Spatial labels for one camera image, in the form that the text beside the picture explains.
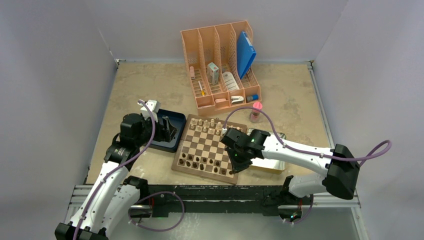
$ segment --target pink plastic organizer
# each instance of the pink plastic organizer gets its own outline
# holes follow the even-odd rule
[[[243,79],[240,79],[237,73],[237,40],[242,31],[247,33],[249,40],[253,43],[252,28],[247,21],[181,31],[187,79],[191,82],[200,116],[230,112],[239,107],[252,106],[262,100],[261,87],[252,68],[247,71]],[[210,84],[207,78],[207,66],[211,62],[219,68],[219,81],[215,85]],[[192,66],[195,78],[190,77]],[[224,72],[232,73],[239,89],[227,90],[223,79]],[[205,93],[204,96],[202,96],[199,81]],[[258,95],[258,99],[246,103],[246,96],[252,95]],[[232,96],[242,96],[243,103],[231,104]],[[216,99],[225,99],[225,101],[215,102]]]

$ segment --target wooden chessboard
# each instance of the wooden chessboard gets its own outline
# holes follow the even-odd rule
[[[172,170],[236,184],[239,174],[233,173],[222,138],[223,120],[189,114],[172,162]],[[228,122],[227,127],[246,132],[247,126]]]

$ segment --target table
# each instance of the table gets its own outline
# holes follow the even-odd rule
[[[329,138],[308,65],[254,64],[252,68],[261,87],[263,110],[271,117],[277,132],[285,133],[290,141],[329,147]],[[180,112],[186,116],[197,114],[184,64],[121,62],[91,159],[87,184],[96,181],[105,152],[111,145],[112,138],[120,131],[122,117],[140,112],[138,99],[157,100],[162,109]],[[248,128],[271,130],[263,116],[259,122],[251,123],[249,113],[247,109],[240,110],[232,115],[230,121],[246,124]],[[227,113],[223,113],[213,117],[224,120],[226,116]],[[172,171],[174,156],[175,153],[150,148],[134,163],[129,175],[147,179],[149,184],[228,184]],[[282,184],[288,175],[305,175],[310,172],[289,163],[281,174],[247,169],[239,173],[237,184],[278,185]]]

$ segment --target white wall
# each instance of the white wall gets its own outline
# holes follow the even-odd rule
[[[118,59],[182,61],[181,30],[248,20],[257,61],[317,57],[347,0],[86,0]]]
[[[423,239],[424,2],[350,0],[315,62],[335,142],[368,161],[357,189],[372,240]]]
[[[83,0],[0,1],[1,239],[55,239],[115,69]]]

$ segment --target dark blue plastic tray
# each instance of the dark blue plastic tray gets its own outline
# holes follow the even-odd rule
[[[159,109],[159,111],[157,112],[157,118],[161,119],[162,116],[168,116],[170,123],[176,128],[175,137],[172,139],[171,142],[152,141],[150,147],[169,153],[175,153],[177,151],[178,144],[180,143],[181,135],[184,131],[184,126],[186,126],[186,116],[179,112]]]

